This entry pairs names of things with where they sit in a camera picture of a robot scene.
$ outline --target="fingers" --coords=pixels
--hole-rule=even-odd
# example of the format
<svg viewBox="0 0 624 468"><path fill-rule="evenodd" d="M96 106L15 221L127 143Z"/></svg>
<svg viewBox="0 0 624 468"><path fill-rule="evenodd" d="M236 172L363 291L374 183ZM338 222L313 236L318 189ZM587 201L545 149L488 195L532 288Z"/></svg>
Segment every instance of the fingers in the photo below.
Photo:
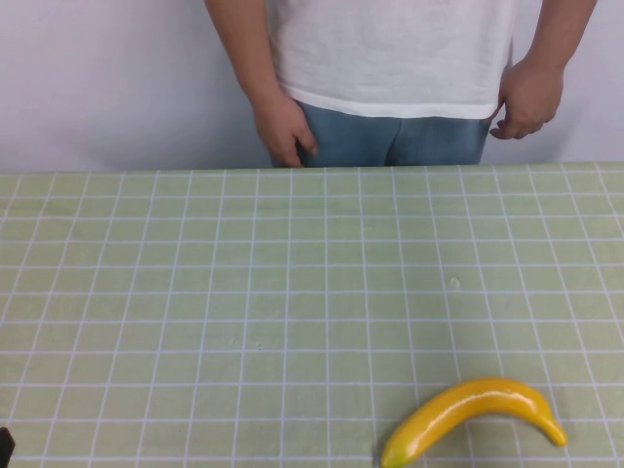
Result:
<svg viewBox="0 0 624 468"><path fill-rule="evenodd" d="M505 120L499 120L496 125L498 128L492 129L490 133L498 139L512 139L525 131L523 124L509 114Z"/></svg>
<svg viewBox="0 0 624 468"><path fill-rule="evenodd" d="M274 155L273 158L283 168L294 168L294 169L303 168L303 164L301 163L301 160L299 159L299 155L296 153L296 146L293 146L292 150L290 150L287 153Z"/></svg>
<svg viewBox="0 0 624 468"><path fill-rule="evenodd" d="M319 146L307 123L304 123L301 125L301 128L297 129L294 137L308 154L311 156L317 156L319 154Z"/></svg>
<svg viewBox="0 0 624 468"><path fill-rule="evenodd" d="M514 120L513 117L501 120L496 125L497 128L492 129L490 133L498 139L523 139L539 132L544 127L543 123L523 123L520 120Z"/></svg>

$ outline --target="yellow banana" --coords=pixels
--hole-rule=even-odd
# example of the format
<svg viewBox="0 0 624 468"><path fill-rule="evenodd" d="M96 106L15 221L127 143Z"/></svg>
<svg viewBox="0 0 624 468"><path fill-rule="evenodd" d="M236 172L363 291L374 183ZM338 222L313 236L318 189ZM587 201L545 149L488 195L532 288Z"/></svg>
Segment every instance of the yellow banana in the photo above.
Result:
<svg viewBox="0 0 624 468"><path fill-rule="evenodd" d="M450 388L404 422L388 441L381 468L412 463L461 422L492 413L516 416L539 427L557 446L567 445L566 432L537 391L514 380L485 378Z"/></svg>

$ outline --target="green grid tablecloth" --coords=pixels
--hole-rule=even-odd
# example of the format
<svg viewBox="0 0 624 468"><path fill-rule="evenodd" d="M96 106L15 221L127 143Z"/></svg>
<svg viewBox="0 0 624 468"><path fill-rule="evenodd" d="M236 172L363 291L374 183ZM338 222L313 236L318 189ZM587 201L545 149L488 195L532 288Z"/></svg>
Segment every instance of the green grid tablecloth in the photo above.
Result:
<svg viewBox="0 0 624 468"><path fill-rule="evenodd" d="M0 175L12 468L360 468L459 381L535 386L433 467L624 459L624 165Z"/></svg>

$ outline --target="white grid line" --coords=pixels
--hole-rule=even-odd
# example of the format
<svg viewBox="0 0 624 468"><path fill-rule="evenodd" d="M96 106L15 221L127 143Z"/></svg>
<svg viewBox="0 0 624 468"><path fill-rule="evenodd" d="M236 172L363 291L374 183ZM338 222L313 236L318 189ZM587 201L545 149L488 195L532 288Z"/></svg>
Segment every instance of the white grid line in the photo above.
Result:
<svg viewBox="0 0 624 468"><path fill-rule="evenodd" d="M459 178L460 182L461 182L461 191L463 192L464 196L466 195L466 187L464 186L464 179L463 177ZM466 209L468 209L468 200L464 197L464 202L466 204ZM475 252L475 258L477 259L477 266L479 268L479 281L481 282L481 287L484 290L484 298L485 298L485 303L486 303L486 311L487 311L487 320L489 321L489 326L491 329L491 335L492 335L492 339L493 339L493 343L494 343L494 350L496 353L496 360L498 362L498 371L500 372L501 376L505 375L505 368L503 365L503 360L500 354L500 348L498 346L498 336L496 335L496 327L494 326L494 319L493 319L493 314L491 313L491 306L489 304L489 300L487 297L487 291L486 291L486 279L484 278L484 271L483 271L483 266L480 262L480 258L479 258L479 248L477 246L477 242L475 240L475 229L472 223L472 219L469 219L469 224L470 224L470 234L472 235L472 239L473 239L473 249ZM518 457L520 459L520 466L521 468L525 467L525 461L523 459L523 453L520 447L520 438L518 437L518 428L516 427L516 422L512 422L511 424L512 426L512 430L514 432L514 439L516 440L516 450L518 451Z"/></svg>
<svg viewBox="0 0 624 468"><path fill-rule="evenodd" d="M439 322L423 322L423 323L441 323L441 324L447 324L449 321L445 320L445 321L439 321ZM526 321L524 323L527 324L532 324L531 321ZM254 348L246 348L245 352L247 354L274 354L276 352L279 352L282 348L275 348L275 349L262 349L262 350L258 350L258 349L254 349ZM172 354L179 354L179 355L186 355L186 354L196 354L199 353L200 349L188 349L188 350L163 350L160 354L161 355L172 355ZM221 350L205 350L204 354L240 354L241 350L240 349L221 349ZM329 351L329 354L339 354L339 353L366 353L368 354L369 352L371 352L372 354L408 354L409 352L411 352L410 350L406 349L398 349L398 348L375 348L374 351L369 351L369 348L340 348L340 349L331 349ZM523 354L544 354L544 355L558 355L558 354L569 354L569 353L580 353L580 351L572 351L570 349L553 349L553 350L548 350L545 349L541 352L538 351L534 351L534 350L525 350L525 349L501 349L500 350L500 354L516 354L522 352ZM106 355L155 355L157 353L156 350L153 351L149 351L149 350L136 350L136 351L119 351L117 353L115 353L114 351L80 351L81 355L84 356L106 356ZM296 348L296 349L290 349L289 353L291 354L306 354L306 353L310 353L310 354L315 354L315 353L319 353L319 354L325 354L325 351L323 350L323 348ZM433 353L437 353L437 354L447 354L447 353L456 353L458 355L478 355L478 354L494 354L494 350L472 350L472 349L455 349L455 351L448 351L446 349L416 349L413 350L413 353L415 354L433 354ZM3 355L9 355L9 356L19 356L19 355L28 355L29 352L28 351L11 351L11 352L0 352L0 356ZM41 351L41 352L35 352L33 353L33 356L44 356L44 355L55 355L55 356L65 356L65 355L70 355L71 351ZM592 355L595 354L597 356L601 356L601 355L617 355L617 354L621 354L624 356L624 349L600 349L600 350L587 350L586 354Z"/></svg>
<svg viewBox="0 0 624 468"><path fill-rule="evenodd" d="M257 197L258 191L260 189L260 171L255 173L255 195ZM236 422L234 422L234 438L232 439L232 468L235 468L235 458L237 451L237 439L238 439L238 431L239 431L239 418L241 415L241 401L243 399L243 387L245 380L245 353L247 351L247 320L250 317L250 308L251 308L251 290L252 283L254 279L254 247L255 247L255 229L256 224L255 220L257 216L257 198L255 199L255 204L253 206L253 227L252 227L252 248L250 250L250 265L249 265L249 276L247 278L247 298L245 303L245 323L243 324L243 349L241 351L241 371L239 375L238 382L238 399L236 402Z"/></svg>
<svg viewBox="0 0 624 468"><path fill-rule="evenodd" d="M335 263L333 265L328 265L329 269L334 268L347 268L351 266L361 265L361 262L354 263ZM514 263L483 263L480 265L479 261L477 262L466 262L466 263L442 263L443 270L449 268L456 267L465 267L472 266L477 268L482 266L484 268L501 268L501 267L516 267ZM368 268L405 268L405 267L418 267L418 268L438 268L440 263L414 263L414 262L406 262L406 263L369 263ZM521 263L523 268L553 268L552 264L549 263ZM600 269L602 266L624 266L624 262L605 262L601 263L599 266L593 263L564 263L564 267L574 268L579 266L593 266ZM87 265L87 266L63 266L63 270L72 271L72 270L85 270L92 271L97 267L97 265ZM296 263L292 267L294 268L323 268L322 263ZM140 265L139 270L169 270L169 271L184 271L184 270L206 270L206 269L215 269L215 270L245 270L249 269L249 266L242 265L231 265L231 264L216 264L215 266L211 266L208 264L204 265ZM259 264L258 266L253 267L256 270L286 270L288 266L280 265L280 264ZM24 266L23 270L56 270L57 268L53 265L41 265L41 266ZM98 270L134 270L135 268L131 265L102 265L98 268Z"/></svg>
<svg viewBox="0 0 624 468"><path fill-rule="evenodd" d="M377 423L375 420L375 411L374 411L374 386L372 385L374 382L374 378L372 376L372 340L371 340L371 308L369 307L369 276L367 274L367 247L366 247L366 236L364 235L364 205L362 202L362 177L360 176L361 169L358 169L358 193L360 195L360 229L362 231L362 269L364 274L364 308L367 318L367 343L369 348L369 379L370 379L370 413L372 414L372 436L377 441ZM378 458L380 453L376 453L374 457Z"/></svg>
<svg viewBox="0 0 624 468"><path fill-rule="evenodd" d="M414 381L414 386L413 386L413 392L414 392L414 397L416 398L416 404L420 405L420 392L418 390L418 375L416 372L416 359L414 357L414 345L413 345L413 331L411 329L411 322L410 322L410 296L408 294L408 284L406 281L406 269L405 269L405 256L403 254L403 243L401 242L401 219L400 219L400 215L399 215L399 204L397 202L397 198L396 198L396 194L397 194L397 175L396 175L396 170L394 168L391 169L391 174L392 174L392 193L395 195L394 198L394 210L395 210L395 218L396 218L396 223L397 223L397 237L398 237L398 241L399 241L399 259L401 261L401 283L403 286L403 302L406 308L406 324L408 325L408 338L409 338L409 349L411 350L409 352L409 360L411 363L411 372L412 372L412 376L413 376L413 381ZM422 464L424 466L424 468L427 468L428 465L428 457L426 453L423 453L422 455Z"/></svg>
<svg viewBox="0 0 624 468"><path fill-rule="evenodd" d="M590 242L605 242L605 241L622 241L621 237L597 237L597 238L587 238L587 237L578 237L578 238L556 238L553 237L552 238L553 241L557 241L557 242L561 242L561 243L578 243L579 241L590 241ZM507 237L505 239L477 239L477 243L478 244L491 244L491 243L509 243L512 240L511 237ZM547 239L545 237L539 237L539 238L528 238L528 239L518 239L517 242L522 242L522 243L539 243L539 242L546 242ZM64 244L65 241L2 241L3 243L6 243L7 245L23 245L23 244L45 244L45 245L58 245L58 244ZM92 244L92 245L100 245L101 241L80 241L80 240L76 240L74 241L77 244L84 244L84 245L88 245L88 244ZM237 240L216 240L216 241L211 241L211 240L204 240L204 239L195 239L195 240L184 240L181 241L181 243L183 245L215 245L215 244L222 244L222 245L232 245L232 244L248 244L250 241L237 241ZM263 240L256 240L255 243L257 245L276 245L276 244L282 244L283 241L263 241ZM292 240L293 244L315 244L315 243L320 243L323 242L321 239L305 239L305 240ZM359 237L354 237L353 239L328 239L328 244L360 244L362 242L362 240ZM388 244L388 243L396 243L397 240L396 239L367 239L367 244ZM431 239L404 239L402 241L403 244L431 244L434 242L438 242L439 244L456 244L456 243L461 243L461 242L470 242L469 238L457 238L457 239L438 239L437 241L433 238ZM108 241L108 244L110 245L119 245L119 244L141 244L143 243L141 240L129 240L129 241ZM177 245L178 242L176 242L176 240L171 239L171 240L167 240L167 241L145 241L143 244L147 244L147 245L152 245L152 246L158 246L158 245Z"/></svg>
<svg viewBox="0 0 624 468"><path fill-rule="evenodd" d="M149 423L185 423L185 422L235 422L237 418L235 416L232 417L198 417L198 418L188 418L188 417L171 417L171 418L163 418L163 417L152 417L148 418L147 421ZM239 417L238 420L244 422L281 422L285 420L287 422L325 422L328 419L326 417ZM389 423L400 423L403 420L397 419L393 417L331 417L329 419L330 422L389 422ZM97 418L69 418L69 417L60 417L60 418L51 418L51 417L32 417L32 418L19 418L15 419L14 422L19 423L37 423L37 424L45 424L48 422L61 422L67 424L80 424L80 423L97 423L99 419ZM105 417L102 418L101 421L106 423L137 423L142 422L142 417L136 418L119 418L119 417ZM602 424L605 419L602 417L575 417L575 418L562 418L559 420L560 422L588 422L588 423L598 423ZM606 421L608 422L616 422L621 423L624 422L624 418L622 417L612 417L608 418ZM490 422L509 422L509 418L504 418L501 416L491 416L487 418L487 423ZM484 424L481 421L470 420L467 422L471 425Z"/></svg>
<svg viewBox="0 0 624 468"><path fill-rule="evenodd" d="M293 245L291 244L291 238L293 237L293 170L290 170L290 194L289 194L289 235L288 235L288 247L286 251L286 290L291 287L291 253ZM287 387L287 371L288 371L288 352L289 352L289 306L290 295L286 295L285 311L284 311L284 363L282 367L282 420L280 421L280 468L284 466L284 445L286 434L286 387Z"/></svg>
<svg viewBox="0 0 624 468"><path fill-rule="evenodd" d="M199 386L200 387L236 387L238 384L238 381L226 381L226 382L200 382ZM154 388L192 388L193 387L193 382L188 382L188 383L155 383L153 385ZM268 387L278 387L281 388L282 386L282 382L245 382L245 385L247 386L252 386L252 387L256 387L256 386L268 386ZM314 381L304 381L304 382L288 382L289 386L327 386L328 383L324 380L324 381L319 381L319 382L314 382ZM336 382L330 382L330 386L337 386L337 387L341 387L341 386L365 386L365 387L369 387L371 385L370 382L365 382L365 381L361 381L361 382L344 382L344 381L336 381ZM375 382L374 386L375 387L409 387L412 388L414 385L413 382ZM449 385L448 382L419 382L418 383L419 386L427 388L427 387L446 387ZM594 385L593 383L582 383L582 382L574 382L574 381L570 381L570 382L561 382L561 383L552 383L552 384L546 384L543 382L530 382L527 381L526 385L530 385L536 388L546 388L546 390L548 390L551 386L553 388L557 388L557 387L584 387L584 388L594 388L595 386L598 386L599 388L618 388L622 386L622 382L608 382L608 383L598 383L597 385ZM15 384L0 384L0 388L17 388L19 385L17 383ZM99 384L99 383L68 383L66 385L67 388L101 388L102 386L105 387L105 385L103 384ZM23 385L24 388L26 387L31 387L31 388L42 388L42 387L50 387L50 388L58 388L58 387L62 387L62 384L60 383L28 383L28 384L24 384ZM148 383L112 383L109 385L110 388L149 388L150 385Z"/></svg>
<svg viewBox="0 0 624 468"><path fill-rule="evenodd" d="M157 182L158 182L158 177L156 176L154 178L154 184L153 184L153 187L152 187L152 195L154 195L156 193ZM125 183L125 179L122 177L120 179L120 181L119 181L119 187L118 187L119 193L121 193L121 191L123 190L124 183ZM106 238L105 239L108 239L108 236L110 235L111 229L112 229L112 222L110 222L108 224L108 228L106 230ZM143 228L143 234L142 234L143 239L145 238L146 234L147 234L147 225L145 225L145 227ZM140 252L142 250L142 244L139 246L138 250L139 250L139 255L140 255ZM137 278L137 272L138 272L138 265L136 265L135 271L133 272L133 277L132 277L131 282L130 282L130 291L132 291L134 289L134 287L135 287L135 281L136 281L136 278ZM119 346L121 344L122 336L124 334L124 327L125 327L125 324L123 323L123 321L128 318L128 312L130 310L130 299L131 299L131 296L128 295L128 297L126 299L125 306L124 306L124 315L123 315L123 319L122 319L122 324L121 324L121 327L119 328L119 332L117 334L117 340L115 342L115 350L113 352L113 357L112 357L112 361L111 361L111 364L110 364L110 369L108 370L108 377L106 379L106 384L104 386L104 394L103 394L103 397L102 397L101 405L99 406L98 422L96 424L96 430L94 431L94 437L93 437L93 440L91 442L91 449L89 450L88 468L92 467L93 462L94 462L94 458L95 458L95 454L96 454L96 446L98 444L100 421L101 421L101 419L104 416L104 408L105 408L105 405L106 405L106 399L108 398L108 391L111 388L111 381L112 381L113 373L115 371L115 366L117 364L117 356L119 355L118 354L119 353ZM85 309L89 310L88 304L85 305Z"/></svg>
<svg viewBox="0 0 624 468"><path fill-rule="evenodd" d="M569 179L568 179L568 177L567 177L567 174L566 174L566 170L565 170L565 169L563 169L563 174L564 174L564 178L565 178L565 183L567 184L567 187L568 187L568 188L569 188L569 190L571 191L572 186L571 186L571 184L569 183ZM573 205L574 205L574 209L575 209L578 213L580 213L580 211L579 211L579 209L578 209L578 205L576 204L576 200L574 200L574 199L573 199L573 200L572 200L572 203L573 203ZM581 223L581 227L583 228L583 233L585 234L585 236L587 236L587 229L586 229L586 227L585 227L585 225L584 225L583 223ZM554 253L554 252L555 252L555 247L553 246L553 243L552 243L552 242L550 243L550 247L551 247L551 249L552 249L552 251L553 251L553 253ZM591 253L591 255L592 255L592 258L594 259L594 262L596 263L596 269L598 270L598 275L599 275L599 278L600 278L601 283L602 283L602 285L603 285L604 292L606 293L606 292L608 291L608 289L607 289L607 287L606 287L605 278L603 277L603 272L601 271L600 265L598 264L598 261L597 261L597 259L596 259L596 254L594 253L594 248L593 248L593 246L590 246L590 253ZM565 291L567 292L567 288L566 288L566 285L565 285L565 282L564 282L564 275L562 274L562 269L561 269L561 266L560 266L560 265L559 265L559 263L557 262L557 258L556 258L556 257L555 257L555 262L556 262L556 264L557 264L557 269L558 269L558 271L559 271L559 275L560 275L561 282L562 282L562 284L564 284ZM584 342L584 340L583 340L583 335L581 334L580 328L579 328L579 326L578 326L578 322L576 322L576 314L575 314L574 309L573 309L573 307L572 307L572 303L571 303L571 301L569 300L569 295L568 295L568 294L566 294L566 295L565 295L565 297L566 297L566 300L567 300L568 306L569 306L570 310L572 311L572 322L574 323L574 328L575 328L575 330L576 330L576 334L577 334L577 336L578 336L578 340L579 340L580 345L581 345L581 348L582 348L582 350L583 350L583 357L584 357L584 359L585 359L585 366L587 366L587 371L588 371L589 376L590 376L590 378L591 378L591 380L592 380L592 383L593 383L594 385L596 385L596 378L594 377L594 371L592 370L592 365L591 365L591 363L589 362L589 358L587 357L587 350L586 350L586 348L585 348L585 342ZM610 297L608 296L608 294L606 295L606 297L607 297L607 301L608 301L609 308L610 308L610 310L611 310L611 314L612 314L612 316L613 316L614 325L616 326L616 329L618 330L618 333L619 333L619 336L620 336L620 341L621 341L621 343L622 343L622 344L624 344L624 336L622 335L622 329L621 329L621 328L620 328L620 326L619 326L619 322L618 322L618 320L617 320L617 315L615 314L615 309L613 308L613 304L612 304L612 302L611 302ZM608 424L606 423L606 414L605 414L605 409L603 408L603 402L602 402L602 400L601 400L601 398L600 398L600 395L598 394L598 387L595 387L595 391L596 391L596 399L597 399L597 401L598 401L598 407L600 408L601 414L602 414L603 419L604 419L604 429L605 429L605 431L606 431L606 433L607 433L607 435L608 435L608 440L609 440L609 443L610 443L610 446L611 446L611 450L612 450L612 452L613 452L613 455L615 456L615 455L617 454L617 447L616 447L616 445L615 445L615 442L613 441L613 438L612 438L612 436L611 436L611 432L609 431Z"/></svg>
<svg viewBox="0 0 624 468"><path fill-rule="evenodd" d="M222 210L223 210L223 200L225 199L225 197L223 196L223 194L225 193L225 183L227 181L227 174L223 175L223 178L221 179L221 200L219 203L219 214L221 214ZM187 196L190 196L190 190L191 187L193 186L193 180L192 178L189 181L188 184L188 194ZM216 229L215 229L215 235L218 238L218 233L219 233L219 228L221 225L221 218L219 217L216 221ZM215 265L216 262L216 249L213 249L213 265ZM202 363L203 363L203 358L204 355L206 354L204 351L204 346L205 346L205 342L206 342L206 336L207 336L207 331L209 329L209 314L210 314L210 308L211 308L211 300L213 298L213 278L214 275L211 274L211 278L208 282L208 294L206 297L206 310L204 311L204 319L201 321L198 321L198 325L201 324L202 325L202 337L201 337L201 341L200 341L200 349L201 352L198 353L199 356L197 358L197 369L196 369L196 373L195 373L195 385L193 386L193 397L191 400L191 418L188 421L188 432L186 434L186 443L184 445L184 468L186 468L188 466L188 460L189 460L189 450L190 450L190 445L191 445L191 440L192 440L192 433L193 433L193 423L197 422L198 418L195 416L195 409L196 409L196 404L197 404L197 390L199 388L201 388L200 383L201 383L201 373L202 373Z"/></svg>
<svg viewBox="0 0 624 468"><path fill-rule="evenodd" d="M496 189L500 193L500 184L498 182L498 173L496 172L495 169L494 169L494 181L496 183ZM507 230L509 232L509 236L511 237L512 236L511 225L510 225L510 222L509 222L509 218L506 217L507 213L506 213L504 205L503 205L503 214L505 215L505 224L507 225ZM530 303L530 300L528 300L527 284L525 282L525 277L523 276L522 268L520 266L521 264L520 264L520 258L518 256L518 251L516 250L516 245L515 244L512 244L512 247L513 247L513 251L514 251L514 259L516 259L516 262L518 264L518 274L520 275L520 281L522 282L523 291L525 293L526 307L528 308L528 313L529 313L531 319L534 319L535 318L535 314L534 314L532 305ZM533 333L535 334L535 342L537 343L537 349L539 350L539 356L541 358L542 367L544 368L544 375L546 376L546 382L547 382L547 386L548 386L550 399L551 399L551 402L553 404L553 408L552 408L553 415L555 415L555 418L557 420L559 420L560 416L559 416L559 408L557 407L557 399L555 398L555 391L553 390L553 384L552 384L551 376L550 376L550 373L549 373L549 370L548 370L548 365L546 364L546 360L544 359L544 353L543 353L541 338L539 336L539 330L537 329L537 324L535 323L534 320L532 320L532 326L533 326ZM569 454L569 447L564 447L564 449L565 449L565 458L567 459L567 466L569 468L572 468L572 461L571 461L570 454Z"/></svg>
<svg viewBox="0 0 624 468"><path fill-rule="evenodd" d="M477 292L471 292L470 295L477 295ZM289 299L289 296L287 294L284 294L286 300ZM316 323L325 323L326 320L325 319L289 319L290 322L292 324L316 324ZM488 319L462 319L462 318L453 318L452 319L454 323L468 323L468 324L479 324L479 323L489 323ZM612 319L577 319L578 323L581 324L615 324L616 322L622 322L624 321L624 317L617 319L617 320L612 320ZM366 319L334 319L334 318L330 318L327 320L327 322L329 323L337 323L337 324L342 324L342 323L365 323L367 320ZM120 324L134 324L134 325L152 325L152 324L162 324L162 319L158 320L158 319L154 319L154 320L149 320L149 319L145 319L145 320L141 320L141 319L136 319L136 320L86 320L86 323L90 324L90 325L120 325ZM243 324L245 321L241 320L241 319L209 319L208 320L209 323L213 323L213 324ZM371 323L378 323L378 324L407 324L407 323L411 323L411 324L426 324L426 323L446 323L446 320L442 320L442 319L412 319L412 318L407 318L407 319L377 319L377 318L371 318L370 319ZM499 323L507 323L507 324L525 324L525 323L531 323L532 320L530 319L505 319L505 318L500 318L500 319L496 319L496 322ZM541 323L541 324L567 324L569 323L569 319L535 319L535 322L537 323ZM80 325L81 321L80 320L12 320L12 319L7 319L5 321L6 325L23 325L23 326L28 326L28 325L38 325L39 323L43 324L43 325ZM205 321L204 320L197 320L197 319L188 319L188 320L184 320L184 319L171 319L167 321L167 324L177 324L177 325L192 325L192 324L204 324ZM248 320L249 324L283 324L284 320L282 319L249 319ZM6 352L6 350L0 350L0 354Z"/></svg>
<svg viewBox="0 0 624 468"><path fill-rule="evenodd" d="M90 180L89 177L87 177L87 180L85 181L85 184L84 184L84 187L83 187L83 193L84 193L84 191L87 190L87 186L88 186L89 180ZM51 187L50 187L51 193L52 193L52 190L53 190L53 187L54 187L54 181L55 180L53 179L53 183L51 183ZM71 223L71 227L69 228L69 234L71 234L73 232L75 226L76 226L76 220L74 219L72 221L72 223ZM63 250L62 250L62 254L60 256L60 258L61 258L60 264L62 264L62 260L65 258L65 255L67 253L67 248L69 247L69 238L70 238L70 235L67 235L67 242L65 243L65 245L63 247ZM101 249L99 251L99 255L102 256L103 252L104 252L104 244L102 244L102 246L101 246ZM51 290L54 289L55 284L57 283L57 280L59 279L59 274L60 274L60 270L61 269L62 269L62 267L60 266L58 268L58 270L57 270L57 273L55 274L55 279L52 282L53 285L52 285ZM96 274L94 273L94 277L93 277L93 279L91 281L91 289L94 287L95 283L96 283ZM48 309L48 307L50 305L51 299L52 299L52 295L48 294L48 298L46 299L46 305L44 306L44 309L46 309L46 310ZM52 423L50 424L50 430L48 431L48 437L46 438L46 444L44 445L44 449L43 449L43 456L44 457L48 454L48 450L50 449L50 443L52 441L52 435L54 434L54 431L55 431L56 419L59 417L60 405L61 405L64 393L65 393L64 392L64 389L65 389L64 385L67 384L67 381L69 380L69 376L71 374L71 367L73 366L73 362L74 362L74 359L76 357L76 353L77 353L77 350L78 350L78 342L80 340L80 334L82 333L82 329L83 329L83 325L85 323L86 315L87 315L87 306L85 304L85 309L84 309L83 314L82 314L82 320L80 321L80 325L78 326L78 332L76 333L76 338L74 340L74 344L72 346L71 353L69 355L69 363L67 364L67 369L65 370L65 377L63 378L63 387L61 387L60 393L58 395L58 400L57 400L57 404L56 404L56 407L55 407L55 415L54 415L54 418L52 420ZM38 334L39 333L36 333L36 337L33 340L33 347L36 346ZM43 468L43 466L44 466L43 460L41 461L41 465L40 466L41 466L41 468Z"/></svg>
<svg viewBox="0 0 624 468"><path fill-rule="evenodd" d="M323 171L323 195L328 196L328 171ZM324 215L328 214L328 202L325 201L323 205ZM330 368L330 270L329 270L329 223L325 219L323 221L323 233L325 237L324 254L325 254L325 397L328 401L327 418L328 418L328 455L332 455L332 425L330 423L330 417L332 415L332 390L330 388L331 382L331 368ZM332 468L332 461L328 461L328 468Z"/></svg>
<svg viewBox="0 0 624 468"><path fill-rule="evenodd" d="M52 194L52 190L53 190L53 187L54 187L54 182L55 182L55 179L53 178L53 180L50 182L50 189L48 190L48 198L47 198L47 200L50 199L49 198L50 194ZM37 232L39 230L39 226L40 226L40 221L38 220L37 223L35 224L34 231L32 233L32 239L34 239L37 236ZM24 254L24 258L23 258L23 261L22 261L21 268L23 268L23 264L25 263L26 258L28 257L28 253L30 252L31 248L32 248L32 243L29 243L28 247L26 248L26 253ZM57 274L58 274L59 271L60 271L60 267L58 268L58 271L55 273L55 278L57 277ZM7 304L5 305L5 311L4 311L4 314L3 314L3 320L2 320L2 322L0 322L0 324L2 324L4 322L4 315L6 315L6 313L8 312L8 310L9 310L9 303L11 302L13 294L16 292L18 284L20 283L21 272L22 272L22 270L20 269L18 275L16 276L15 281L13 282L13 288L11 290L11 293L9 294L9 297L7 298ZM32 341L32 346L30 348L30 353L28 354L28 357L26 358L26 364L25 364L25 366L23 368L23 372L21 373L21 378L19 380L19 384L20 385L24 384L24 381L26 379L26 374L28 372L28 367L30 366L30 362L32 360L33 353L34 353L34 351L35 351L35 349L37 347L37 340L39 338L39 333L40 332L41 332L41 325L38 325L37 326L37 332L35 333L34 339ZM14 398L13 405L11 407L11 412L9 413L9 421L11 421L11 419L13 418L13 416L16 413L16 409L18 407L18 400L19 399L20 399L20 387L18 387L18 392L17 392L17 394L16 394L16 396Z"/></svg>
<svg viewBox="0 0 624 468"><path fill-rule="evenodd" d="M191 184L191 179L190 177L188 178L188 188L190 189L190 184ZM156 178L154 180L154 189L155 187L158 185L158 174L156 175ZM188 198L186 198L185 202L184 202L184 209L183 209L183 215L182 218L184 218L184 216L186 215L186 208L188 206ZM174 260L174 268L177 266L177 260L179 259L179 251L180 251L180 247L181 244L179 243L179 241L182 239L182 236L184 235L184 227L183 224L180 226L179 228L179 232L178 232L178 244L177 244L177 248L175 250L175 260ZM162 356L162 350L163 350L163 340L165 339L165 325L167 324L167 319L169 318L169 309L170 309L170 304L171 304L171 299L172 299L172 290L174 289L174 282L176 280L176 276L172 274L172 277L170 279L169 282L169 291L167 293L167 303L165 305L165 317L163 319L163 323L161 325L160 328L160 336L158 338L158 351L156 353L156 362L154 363L154 371L152 372L152 382L151 385L149 387L149 392L147 394L147 405L145 406L145 414L144 414L144 419L143 419L143 423L141 424L141 429L140 429L140 436L138 437L138 447L136 448L136 462L135 462L135 467L138 468L138 458L141 456L141 452L143 449L143 441L145 440L145 429L147 427L147 416L149 415L149 412L151 411L151 403L152 403L152 395L154 394L154 383L156 382L156 375L158 373L158 367L160 364L160 358Z"/></svg>
<svg viewBox="0 0 624 468"><path fill-rule="evenodd" d="M431 183L429 181L429 177L426 177L425 179L426 179L426 184L427 184L427 193L429 194L429 207L430 207L431 212L433 212L433 200L431 198ZM433 224L433 229L434 229L434 237L438 239L438 226L436 225L435 222ZM447 281L445 278L443 264L442 264L442 252L440 250L440 244L436 244L436 250L438 252L438 261L440 262L440 268L439 268L440 269L440 281L442 282L442 289L444 291L444 297L445 297L445 307L447 309L448 331L450 333L450 347L452 350L452 357L453 357L454 364L455 364L457 382L460 382L461 370L459 368L459 360L457 359L457 348L455 347L455 336L454 336L454 330L452 329L452 317L450 315L449 292L447 289ZM468 451L470 453L470 463L471 463L471 466L475 468L476 467L475 450L474 450L473 443L472 443L472 431L470 430L469 424L466 425L466 432L468 434Z"/></svg>

